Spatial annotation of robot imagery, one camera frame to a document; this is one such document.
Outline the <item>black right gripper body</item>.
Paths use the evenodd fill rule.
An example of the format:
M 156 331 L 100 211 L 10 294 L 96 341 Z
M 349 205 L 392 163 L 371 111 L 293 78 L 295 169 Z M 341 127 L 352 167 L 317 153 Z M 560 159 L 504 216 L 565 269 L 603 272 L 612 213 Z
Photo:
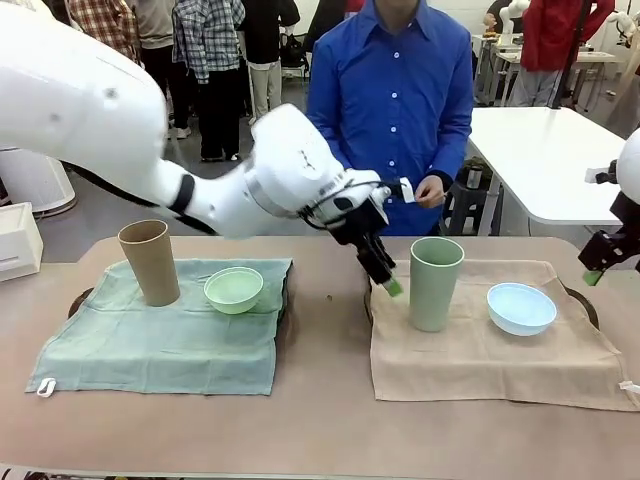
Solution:
M 639 255 L 639 205 L 620 192 L 611 213 L 621 221 L 614 233 L 596 231 L 578 256 L 589 271 L 606 271 Z

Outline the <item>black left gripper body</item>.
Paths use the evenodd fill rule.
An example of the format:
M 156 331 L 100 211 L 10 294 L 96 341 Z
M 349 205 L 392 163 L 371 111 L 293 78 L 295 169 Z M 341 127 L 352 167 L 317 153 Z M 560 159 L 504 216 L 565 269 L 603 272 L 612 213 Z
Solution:
M 387 226 L 388 219 L 382 207 L 370 198 L 326 224 L 329 233 L 340 245 L 379 251 L 384 250 L 379 232 Z

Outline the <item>person's left hand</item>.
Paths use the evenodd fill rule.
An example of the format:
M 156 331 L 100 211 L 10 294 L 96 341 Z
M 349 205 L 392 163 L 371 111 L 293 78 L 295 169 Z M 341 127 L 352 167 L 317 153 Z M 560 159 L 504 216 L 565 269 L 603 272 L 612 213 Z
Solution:
M 436 208 L 444 202 L 443 181 L 436 175 L 426 176 L 415 191 L 415 202 L 423 208 Z

